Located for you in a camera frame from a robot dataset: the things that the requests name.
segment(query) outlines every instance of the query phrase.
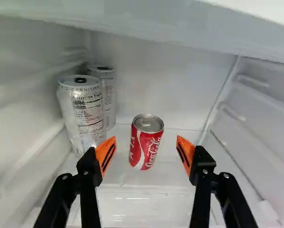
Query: can top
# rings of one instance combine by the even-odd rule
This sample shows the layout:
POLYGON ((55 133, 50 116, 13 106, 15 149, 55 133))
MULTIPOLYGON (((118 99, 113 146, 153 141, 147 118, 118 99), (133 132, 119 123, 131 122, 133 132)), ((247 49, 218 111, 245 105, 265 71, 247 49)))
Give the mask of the can top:
POLYGON ((91 64, 88 68, 89 70, 97 72, 99 74, 108 74, 114 71, 114 69, 101 64, 91 64))
POLYGON ((68 87, 90 87, 98 85, 100 80, 90 75, 63 75, 58 82, 68 87))
POLYGON ((142 132, 157 133, 164 129, 163 121, 152 114, 140 114, 134 117, 133 125, 142 132))

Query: coca-cola can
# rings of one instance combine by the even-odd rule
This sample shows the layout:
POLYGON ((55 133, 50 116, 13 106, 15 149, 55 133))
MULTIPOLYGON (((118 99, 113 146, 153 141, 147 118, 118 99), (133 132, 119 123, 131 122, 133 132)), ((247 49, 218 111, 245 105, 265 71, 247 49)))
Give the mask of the coca-cola can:
POLYGON ((150 169, 157 156, 163 121, 152 114, 137 115, 131 124, 129 163, 138 170, 150 169))

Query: coca-cola logo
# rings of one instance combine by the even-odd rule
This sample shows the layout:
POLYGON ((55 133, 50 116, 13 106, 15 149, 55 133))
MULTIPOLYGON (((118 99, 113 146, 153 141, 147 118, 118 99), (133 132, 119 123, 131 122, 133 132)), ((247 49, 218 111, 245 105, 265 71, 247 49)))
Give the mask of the coca-cola logo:
MULTIPOLYGON (((134 136, 131 136, 131 137, 130 137, 130 147, 131 147, 131 148, 134 148, 134 140, 135 140, 135 137, 134 137, 134 136)), ((133 157, 132 157, 133 152, 132 152, 131 150, 130 150, 130 152, 129 152, 129 155, 130 155, 130 159, 133 160, 133 157)))
POLYGON ((153 162, 155 161, 156 154, 159 149, 160 143, 161 143, 161 137, 158 137, 157 140, 154 137, 152 137, 151 144, 148 147, 148 154, 150 154, 149 162, 146 162, 145 164, 147 167, 153 166, 153 162))
POLYGON ((134 148, 134 136, 131 136, 130 137, 130 146, 131 146, 131 148, 134 148))

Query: silver can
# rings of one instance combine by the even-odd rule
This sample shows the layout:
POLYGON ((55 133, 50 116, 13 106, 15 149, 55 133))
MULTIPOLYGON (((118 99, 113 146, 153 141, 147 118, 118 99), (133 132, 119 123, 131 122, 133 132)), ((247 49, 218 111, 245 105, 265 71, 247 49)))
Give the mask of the silver can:
POLYGON ((106 139, 102 83, 93 76, 62 76, 56 94, 73 151, 80 158, 106 139))
POLYGON ((105 89, 105 121, 107 129, 110 130, 116 124, 114 69, 101 64, 92 64, 89 66, 89 73, 103 82, 105 89))

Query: orange gripper pad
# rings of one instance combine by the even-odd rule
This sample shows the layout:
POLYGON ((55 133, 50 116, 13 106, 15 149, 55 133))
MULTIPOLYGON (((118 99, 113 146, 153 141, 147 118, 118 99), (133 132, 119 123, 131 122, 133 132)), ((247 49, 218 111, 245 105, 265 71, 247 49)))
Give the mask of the orange gripper pad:
POLYGON ((182 160, 186 173, 190 174, 191 166, 193 163, 193 157, 195 153, 195 146, 185 138, 177 135, 176 137, 176 150, 178 151, 182 160))
POLYGON ((115 136, 107 139, 97 148, 95 148, 96 159, 99 162, 102 178, 104 177, 107 168, 112 160, 112 157, 117 149, 117 141, 115 136))

